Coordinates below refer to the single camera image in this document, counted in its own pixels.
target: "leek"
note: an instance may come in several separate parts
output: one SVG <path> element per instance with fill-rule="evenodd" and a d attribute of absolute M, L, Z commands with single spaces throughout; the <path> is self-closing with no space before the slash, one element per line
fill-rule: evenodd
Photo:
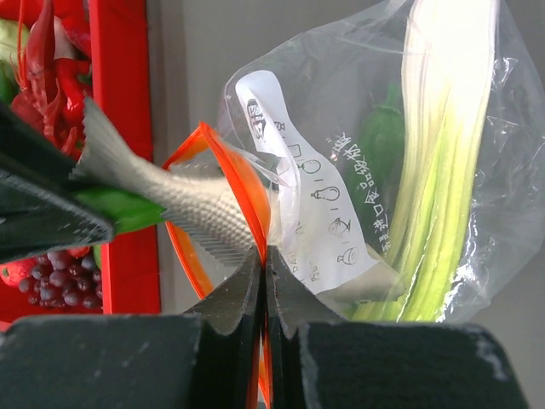
<path fill-rule="evenodd" d="M 415 0 L 405 33 L 405 151 L 387 261 L 409 290 L 357 320 L 437 320 L 462 256 L 494 69 L 499 0 Z"/>

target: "clear plastic bag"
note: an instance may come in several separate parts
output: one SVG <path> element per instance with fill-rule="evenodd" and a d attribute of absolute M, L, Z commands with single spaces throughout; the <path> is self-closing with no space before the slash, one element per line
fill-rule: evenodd
<path fill-rule="evenodd" d="M 427 276 L 420 270 L 432 236 L 414 271 L 399 271 L 399 263 L 388 260 L 410 152 L 401 72 L 407 26 L 415 24 L 412 4 L 383 2 L 292 38 L 239 70 L 221 103 L 219 133 L 278 189 L 269 244 L 280 248 L 298 279 L 348 318 L 465 320 L 488 305 L 543 242 L 545 94 L 500 3 L 473 190 L 459 221 L 462 236 L 456 241 L 453 235 L 451 251 L 443 246 L 438 255 L 438 265 L 441 257 L 455 261 L 442 272 L 448 288 L 440 288 L 438 268 Z M 430 173 L 433 161 L 422 158 L 429 160 L 420 169 Z M 436 196 L 430 205 L 430 231 L 439 223 L 433 214 L 440 198 L 450 203 L 452 196 Z M 402 241 L 401 253 L 405 248 Z M 432 283 L 429 291 L 420 279 Z M 416 294 L 420 304 L 430 303 L 427 313 L 407 318 L 404 308 Z"/>

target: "paper label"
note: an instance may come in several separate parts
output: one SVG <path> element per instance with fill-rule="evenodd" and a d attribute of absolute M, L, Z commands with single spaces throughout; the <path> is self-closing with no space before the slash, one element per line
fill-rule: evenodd
<path fill-rule="evenodd" d="M 252 72 L 237 82 L 235 90 L 255 149 L 280 158 L 278 173 L 288 185 L 278 187 L 280 250 L 293 275 L 318 294 L 373 267 L 377 261 L 367 252 L 341 174 L 291 123 L 276 76 Z"/>

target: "red plastic crate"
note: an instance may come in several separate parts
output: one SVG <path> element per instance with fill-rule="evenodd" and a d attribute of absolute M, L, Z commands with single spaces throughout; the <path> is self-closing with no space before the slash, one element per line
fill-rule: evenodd
<path fill-rule="evenodd" d="M 140 156 L 152 159 L 146 0 L 89 0 L 95 100 Z M 102 246 L 104 314 L 161 311 L 156 228 Z M 0 285 L 0 330 L 50 311 Z M 69 314 L 88 313 L 73 309 Z"/>

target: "plastic bag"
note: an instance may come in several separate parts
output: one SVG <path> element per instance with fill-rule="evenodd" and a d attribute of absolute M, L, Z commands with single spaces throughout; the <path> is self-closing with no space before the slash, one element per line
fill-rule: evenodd
<path fill-rule="evenodd" d="M 269 244 L 348 318 L 404 320 L 419 280 L 387 262 L 404 167 L 401 70 L 412 3 L 383 2 L 294 37 L 238 71 L 221 103 L 220 134 L 278 189 Z M 545 94 L 505 3 L 496 27 L 463 248 L 440 304 L 416 320 L 467 319 L 543 242 Z"/>

